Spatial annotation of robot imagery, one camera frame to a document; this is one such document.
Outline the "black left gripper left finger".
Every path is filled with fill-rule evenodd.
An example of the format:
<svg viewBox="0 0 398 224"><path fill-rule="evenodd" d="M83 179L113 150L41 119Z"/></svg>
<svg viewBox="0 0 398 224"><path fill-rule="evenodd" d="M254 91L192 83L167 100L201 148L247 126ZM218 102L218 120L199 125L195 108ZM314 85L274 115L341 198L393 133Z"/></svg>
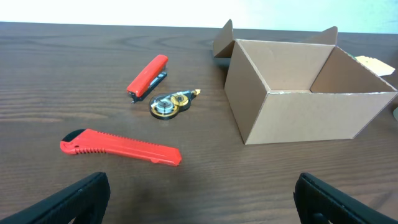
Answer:
<svg viewBox="0 0 398 224"><path fill-rule="evenodd" d="M1 223L101 223L110 198L104 172L95 172Z"/></svg>

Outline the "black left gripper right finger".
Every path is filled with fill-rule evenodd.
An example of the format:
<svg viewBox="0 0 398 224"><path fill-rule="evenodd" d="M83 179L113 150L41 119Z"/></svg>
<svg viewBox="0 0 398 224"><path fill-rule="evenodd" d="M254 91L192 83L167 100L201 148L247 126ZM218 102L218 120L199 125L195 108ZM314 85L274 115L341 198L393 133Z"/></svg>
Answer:
<svg viewBox="0 0 398 224"><path fill-rule="evenodd" d="M397 220L371 209L307 172L301 173L295 184L294 202L302 224L397 224Z"/></svg>

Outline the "red utility knife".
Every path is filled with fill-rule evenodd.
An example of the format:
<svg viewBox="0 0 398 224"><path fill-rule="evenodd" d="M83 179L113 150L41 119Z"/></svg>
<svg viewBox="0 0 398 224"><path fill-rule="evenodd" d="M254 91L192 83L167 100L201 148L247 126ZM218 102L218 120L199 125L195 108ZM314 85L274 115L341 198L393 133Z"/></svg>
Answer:
<svg viewBox="0 0 398 224"><path fill-rule="evenodd" d="M169 166L178 166L182 161L177 148L92 129L78 129L67 134L60 141L60 149L69 155L107 153Z"/></svg>

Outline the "brown cardboard box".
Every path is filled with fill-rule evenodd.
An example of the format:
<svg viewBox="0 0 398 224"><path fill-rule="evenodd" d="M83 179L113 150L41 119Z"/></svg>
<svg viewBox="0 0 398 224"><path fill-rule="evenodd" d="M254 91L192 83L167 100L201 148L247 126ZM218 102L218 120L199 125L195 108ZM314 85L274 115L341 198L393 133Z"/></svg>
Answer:
<svg viewBox="0 0 398 224"><path fill-rule="evenodd" d="M300 42L237 39L228 21L213 56L245 144L355 138L397 90L337 45L333 26Z"/></svg>

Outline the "yellow sticky note pad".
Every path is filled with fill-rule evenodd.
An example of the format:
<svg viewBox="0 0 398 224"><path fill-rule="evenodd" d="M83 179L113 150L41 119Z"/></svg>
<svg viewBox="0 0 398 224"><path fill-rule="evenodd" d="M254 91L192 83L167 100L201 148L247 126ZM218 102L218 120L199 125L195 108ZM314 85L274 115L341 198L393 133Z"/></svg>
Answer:
<svg viewBox="0 0 398 224"><path fill-rule="evenodd" d="M396 70L394 67L376 58L361 55L356 56L355 59L379 77L392 75Z"/></svg>

